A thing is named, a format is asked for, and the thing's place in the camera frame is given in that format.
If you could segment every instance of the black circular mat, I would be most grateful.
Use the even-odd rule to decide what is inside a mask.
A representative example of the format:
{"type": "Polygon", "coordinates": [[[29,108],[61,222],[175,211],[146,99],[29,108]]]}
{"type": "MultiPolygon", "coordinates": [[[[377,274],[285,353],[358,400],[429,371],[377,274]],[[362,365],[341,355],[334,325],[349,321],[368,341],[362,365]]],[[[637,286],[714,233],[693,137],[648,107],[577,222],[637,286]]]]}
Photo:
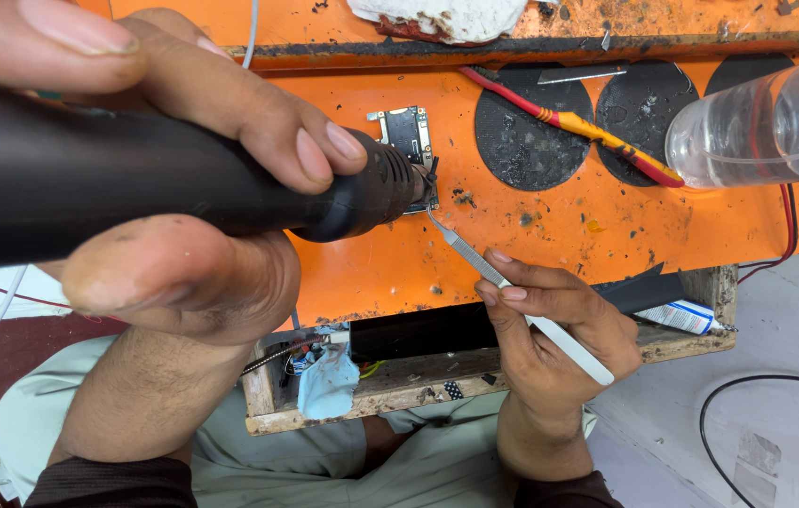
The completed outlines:
{"type": "Polygon", "coordinates": [[[725,57],[706,84],[704,96],[794,67],[783,53],[733,54],[725,57]]]}
{"type": "MultiPolygon", "coordinates": [[[[506,65],[499,71],[499,80],[539,106],[574,111],[593,121],[591,97],[580,81],[538,85],[541,71],[559,67],[558,63],[506,65]]],[[[523,191],[541,191],[565,182],[591,147],[586,137],[545,124],[488,90],[478,99],[474,133],[487,168],[523,191]]]]}
{"type": "MultiPolygon", "coordinates": [[[[597,101],[597,125],[665,161],[665,132],[679,111],[698,99],[691,79],[676,64],[643,60],[612,78],[597,101]]],[[[616,178],[638,187],[657,183],[625,159],[600,148],[600,160],[616,178]]]]}

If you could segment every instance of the clear plastic bottle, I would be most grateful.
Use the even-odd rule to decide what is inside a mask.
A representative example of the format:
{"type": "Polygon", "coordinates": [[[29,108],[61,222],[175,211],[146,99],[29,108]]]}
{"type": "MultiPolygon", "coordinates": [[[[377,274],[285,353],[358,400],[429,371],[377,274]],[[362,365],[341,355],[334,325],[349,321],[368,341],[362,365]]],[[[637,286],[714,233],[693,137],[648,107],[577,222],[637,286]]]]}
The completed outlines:
{"type": "Polygon", "coordinates": [[[689,104],[665,136],[688,187],[799,181],[799,65],[689,104]]]}

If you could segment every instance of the white trousers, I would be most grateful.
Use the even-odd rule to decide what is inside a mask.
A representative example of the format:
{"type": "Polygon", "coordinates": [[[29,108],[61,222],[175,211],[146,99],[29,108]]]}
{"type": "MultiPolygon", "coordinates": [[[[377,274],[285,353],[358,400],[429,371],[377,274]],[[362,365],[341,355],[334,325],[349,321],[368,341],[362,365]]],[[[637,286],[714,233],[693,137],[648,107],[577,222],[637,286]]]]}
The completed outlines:
{"type": "MultiPolygon", "coordinates": [[[[71,345],[10,387],[0,401],[0,456],[25,502],[45,468],[83,377],[114,337],[71,345]]],[[[247,433],[241,383],[193,439],[192,491],[201,507],[511,506],[496,452],[506,392],[382,415],[394,430],[425,424],[380,468],[358,480],[361,420],[267,436],[247,433]]]]}

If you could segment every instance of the orange workbench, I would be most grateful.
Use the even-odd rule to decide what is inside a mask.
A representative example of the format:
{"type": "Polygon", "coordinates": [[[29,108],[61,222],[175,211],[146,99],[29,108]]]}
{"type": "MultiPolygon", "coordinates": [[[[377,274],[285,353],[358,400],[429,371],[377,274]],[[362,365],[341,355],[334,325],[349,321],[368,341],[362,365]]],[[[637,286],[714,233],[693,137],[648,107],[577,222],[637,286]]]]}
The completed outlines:
{"type": "MultiPolygon", "coordinates": [[[[219,45],[231,46],[234,56],[245,49],[248,0],[79,3],[106,16],[172,7],[219,45]]],[[[330,0],[317,13],[311,12],[311,2],[262,2],[252,68],[265,70],[266,79],[312,102],[338,124],[374,137],[380,128],[366,121],[367,113],[411,105],[427,108],[433,151],[441,157],[438,217],[443,224],[456,228],[479,250],[499,247],[519,259],[565,268],[597,283],[632,276],[660,262],[664,272],[672,272],[778,257],[788,234],[777,186],[712,191],[635,187],[612,176],[592,146],[566,182],[546,191],[515,190],[485,168],[476,148],[474,110],[481,88],[452,66],[409,64],[662,55],[662,60],[678,63],[702,96],[722,56],[686,54],[780,50],[799,60],[799,54],[790,52],[799,50],[799,10],[779,16],[774,4],[757,5],[757,0],[686,0],[677,6],[563,0],[569,17],[563,20],[546,19],[529,4],[511,37],[481,48],[449,48],[385,40],[373,24],[355,18],[342,0],[330,0]],[[612,27],[608,52],[599,48],[604,20],[612,27]],[[456,189],[470,192],[471,199],[453,200],[456,189]]],[[[584,81],[594,105],[608,82],[584,81]]],[[[799,216],[799,185],[796,191],[799,216]]],[[[478,274],[444,244],[424,214],[329,244],[293,240],[303,266],[297,307],[302,326],[477,299],[473,283],[478,274]]]]}

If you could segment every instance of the person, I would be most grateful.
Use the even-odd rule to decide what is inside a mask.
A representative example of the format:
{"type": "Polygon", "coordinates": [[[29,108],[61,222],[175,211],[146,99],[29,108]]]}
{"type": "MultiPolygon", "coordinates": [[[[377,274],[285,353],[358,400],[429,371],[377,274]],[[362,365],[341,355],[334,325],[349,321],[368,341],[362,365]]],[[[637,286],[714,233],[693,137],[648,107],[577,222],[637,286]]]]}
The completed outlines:
{"type": "MultiPolygon", "coordinates": [[[[167,9],[112,23],[60,0],[0,0],[0,87],[195,122],[300,192],[365,164],[324,113],[167,9]]],[[[566,323],[617,381],[641,364],[635,323],[564,270],[495,248],[485,259],[515,284],[474,282],[508,393],[251,437],[234,383],[295,305],[293,246],[281,232],[230,238],[185,215],[116,226],[42,268],[78,312],[131,327],[58,352],[10,388],[3,468],[27,507],[620,507],[582,426],[603,387],[523,316],[566,323]]]]}

